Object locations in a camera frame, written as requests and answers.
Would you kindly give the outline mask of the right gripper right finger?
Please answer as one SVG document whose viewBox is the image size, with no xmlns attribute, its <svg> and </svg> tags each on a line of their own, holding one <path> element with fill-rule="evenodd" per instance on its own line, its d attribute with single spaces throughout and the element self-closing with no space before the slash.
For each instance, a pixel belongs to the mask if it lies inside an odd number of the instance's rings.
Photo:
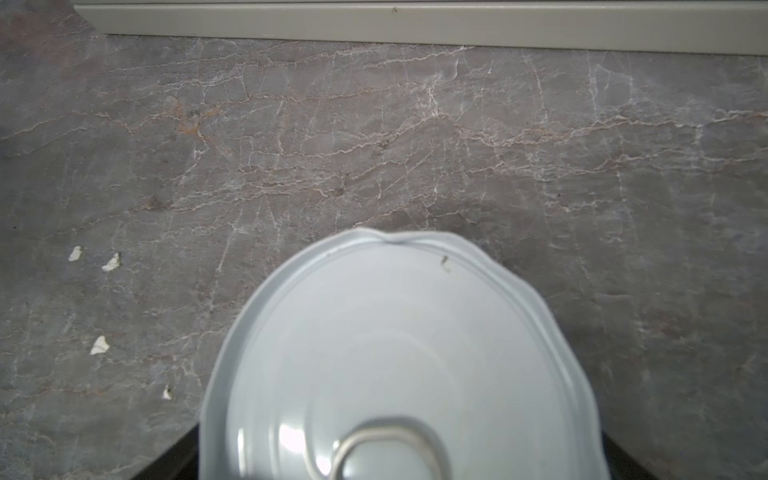
<svg viewBox="0 0 768 480">
<path fill-rule="evenodd" d="M 602 432 L 602 445 L 611 480 L 658 480 L 605 431 Z"/>
</svg>

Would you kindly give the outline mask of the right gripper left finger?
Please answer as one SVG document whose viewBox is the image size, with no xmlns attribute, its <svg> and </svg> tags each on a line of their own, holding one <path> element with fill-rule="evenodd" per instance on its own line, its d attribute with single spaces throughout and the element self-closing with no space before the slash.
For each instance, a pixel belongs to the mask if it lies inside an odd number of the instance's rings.
<svg viewBox="0 0 768 480">
<path fill-rule="evenodd" d="M 198 480 L 199 427 L 181 439 L 132 477 L 133 480 Z"/>
</svg>

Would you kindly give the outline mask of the grey metal cabinet counter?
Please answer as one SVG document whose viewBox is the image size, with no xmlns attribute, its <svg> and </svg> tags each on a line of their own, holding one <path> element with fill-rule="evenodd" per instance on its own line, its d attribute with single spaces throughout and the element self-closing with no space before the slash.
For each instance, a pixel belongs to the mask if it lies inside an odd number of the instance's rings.
<svg viewBox="0 0 768 480">
<path fill-rule="evenodd" d="M 764 56 L 764 1 L 76 1 L 108 34 Z"/>
</svg>

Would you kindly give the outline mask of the teal label can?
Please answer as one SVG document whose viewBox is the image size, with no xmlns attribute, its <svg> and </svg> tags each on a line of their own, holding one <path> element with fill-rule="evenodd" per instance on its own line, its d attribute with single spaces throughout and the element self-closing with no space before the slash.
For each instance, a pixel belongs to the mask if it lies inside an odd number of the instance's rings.
<svg viewBox="0 0 768 480">
<path fill-rule="evenodd" d="M 445 232 L 348 230 L 253 293 L 200 416 L 203 479 L 605 479 L 539 293 Z"/>
</svg>

